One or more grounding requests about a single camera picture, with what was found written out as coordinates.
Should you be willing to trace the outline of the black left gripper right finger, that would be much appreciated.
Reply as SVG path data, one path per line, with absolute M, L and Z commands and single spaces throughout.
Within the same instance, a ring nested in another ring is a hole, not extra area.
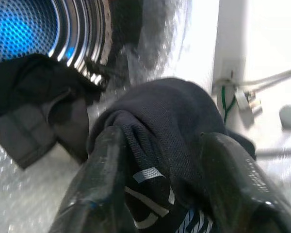
M 223 233 L 291 233 L 291 205 L 231 137 L 204 133 L 200 165 L 215 223 Z

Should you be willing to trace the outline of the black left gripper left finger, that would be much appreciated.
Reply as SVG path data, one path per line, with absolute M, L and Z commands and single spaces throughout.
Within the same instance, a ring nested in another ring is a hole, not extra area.
M 134 233 L 125 204 L 129 151 L 122 130 L 111 126 L 95 140 L 94 150 L 72 180 L 50 233 Z

